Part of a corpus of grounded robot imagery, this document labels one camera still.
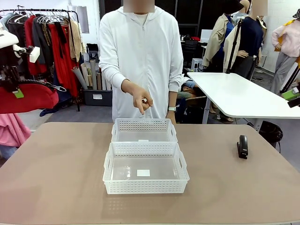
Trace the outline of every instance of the white hoodie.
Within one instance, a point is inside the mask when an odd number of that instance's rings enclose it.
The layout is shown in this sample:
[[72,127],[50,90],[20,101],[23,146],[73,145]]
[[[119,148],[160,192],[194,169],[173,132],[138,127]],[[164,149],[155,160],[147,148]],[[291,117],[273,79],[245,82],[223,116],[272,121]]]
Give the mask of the white hoodie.
[[[176,19],[159,7],[149,13],[144,25],[123,7],[103,16],[100,23],[100,63],[113,86],[112,119],[164,119],[169,91],[181,84],[183,55]],[[142,116],[133,107],[133,97],[121,90],[128,79],[149,91],[154,107]]]

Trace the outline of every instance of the storage bin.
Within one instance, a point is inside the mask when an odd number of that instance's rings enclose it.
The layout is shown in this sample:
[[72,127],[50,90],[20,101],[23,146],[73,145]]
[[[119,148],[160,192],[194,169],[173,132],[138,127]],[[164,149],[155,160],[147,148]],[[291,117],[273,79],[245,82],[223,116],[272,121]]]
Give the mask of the storage bin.
[[112,106],[113,91],[112,90],[83,90],[84,101],[86,105],[95,106]]
[[114,142],[105,157],[108,194],[183,193],[189,176],[176,142]]
[[177,142],[170,119],[116,119],[112,142]]

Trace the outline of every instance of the black stapler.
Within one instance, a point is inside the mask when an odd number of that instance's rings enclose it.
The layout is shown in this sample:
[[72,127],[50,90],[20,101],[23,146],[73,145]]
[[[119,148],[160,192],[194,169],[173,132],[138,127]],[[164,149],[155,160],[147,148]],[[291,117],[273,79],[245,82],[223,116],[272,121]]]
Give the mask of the black stapler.
[[238,142],[238,153],[240,158],[247,159],[248,156],[248,140],[244,135],[240,136],[240,142]]

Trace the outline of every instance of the pink fabric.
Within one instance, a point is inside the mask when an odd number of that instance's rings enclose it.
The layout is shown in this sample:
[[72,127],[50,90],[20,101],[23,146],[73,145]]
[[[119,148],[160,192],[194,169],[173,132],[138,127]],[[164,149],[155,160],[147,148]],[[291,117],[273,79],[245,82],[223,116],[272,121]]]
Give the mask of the pink fabric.
[[30,134],[17,114],[0,114],[0,145],[20,147]]
[[287,26],[278,27],[272,33],[272,44],[274,47],[279,44],[278,38],[283,35],[281,52],[289,57],[300,55],[300,21],[295,20]]

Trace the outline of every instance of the white label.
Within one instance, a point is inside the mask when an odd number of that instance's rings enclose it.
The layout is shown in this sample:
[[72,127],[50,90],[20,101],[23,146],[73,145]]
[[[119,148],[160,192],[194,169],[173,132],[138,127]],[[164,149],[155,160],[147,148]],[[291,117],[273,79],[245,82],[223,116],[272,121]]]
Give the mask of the white label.
[[136,170],[136,176],[137,177],[149,177],[150,170]]
[[93,94],[93,99],[102,100],[102,95]]

